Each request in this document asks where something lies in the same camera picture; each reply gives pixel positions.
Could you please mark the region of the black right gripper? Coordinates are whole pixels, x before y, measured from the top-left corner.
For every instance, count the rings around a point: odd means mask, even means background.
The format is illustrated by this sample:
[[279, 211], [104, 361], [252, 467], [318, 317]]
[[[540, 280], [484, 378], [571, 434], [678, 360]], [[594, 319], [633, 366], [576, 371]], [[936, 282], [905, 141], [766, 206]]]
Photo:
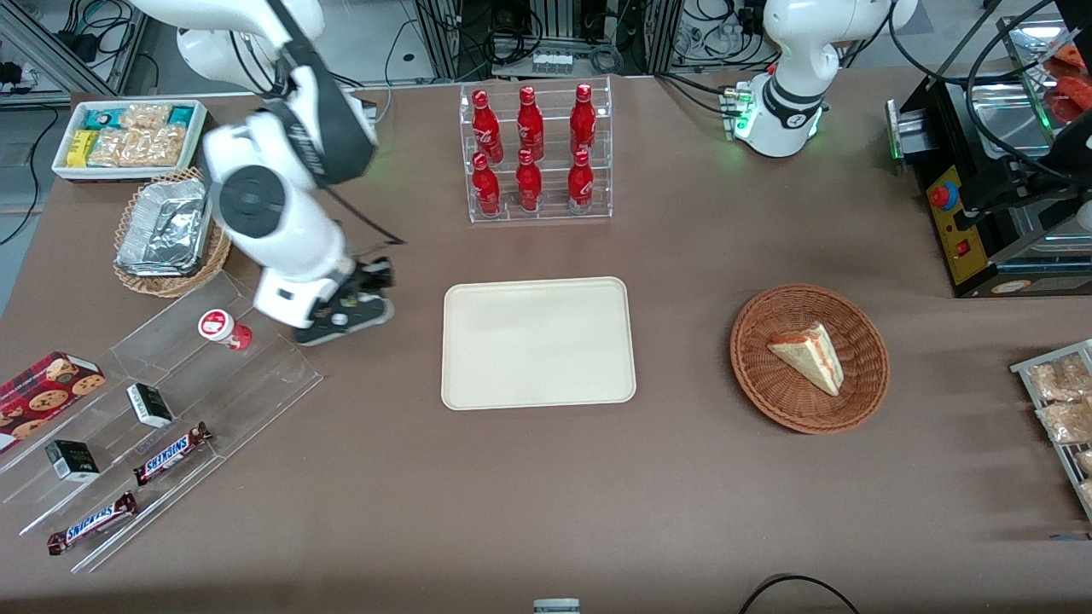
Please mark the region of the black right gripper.
[[354, 272], [340, 284], [340, 300], [371, 300], [387, 288], [394, 287], [392, 260], [379, 257], [371, 262], [357, 262]]

